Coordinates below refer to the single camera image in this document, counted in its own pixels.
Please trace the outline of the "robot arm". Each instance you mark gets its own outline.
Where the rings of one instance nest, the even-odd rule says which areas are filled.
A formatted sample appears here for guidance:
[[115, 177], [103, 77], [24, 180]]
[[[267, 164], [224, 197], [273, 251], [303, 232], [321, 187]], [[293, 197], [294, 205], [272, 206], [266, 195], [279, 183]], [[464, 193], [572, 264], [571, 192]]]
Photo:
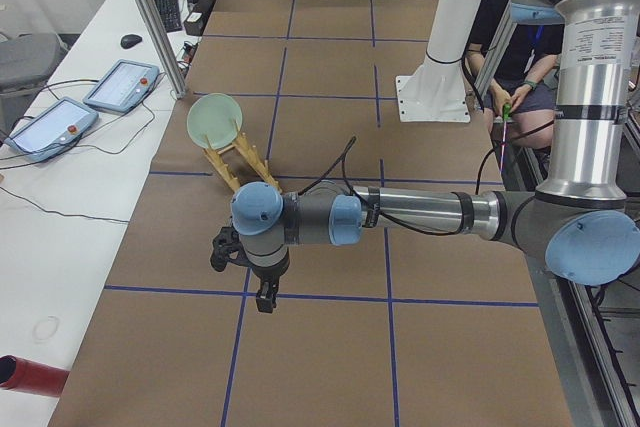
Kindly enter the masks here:
[[639, 230], [624, 211], [616, 171], [639, 0], [513, 0], [515, 20], [565, 24], [549, 173], [534, 192], [432, 193], [346, 186], [282, 194], [253, 182], [231, 200], [212, 267], [249, 268], [256, 304], [276, 305], [289, 249], [349, 245], [389, 223], [432, 236], [475, 234], [541, 259], [555, 275], [597, 286], [639, 260]]

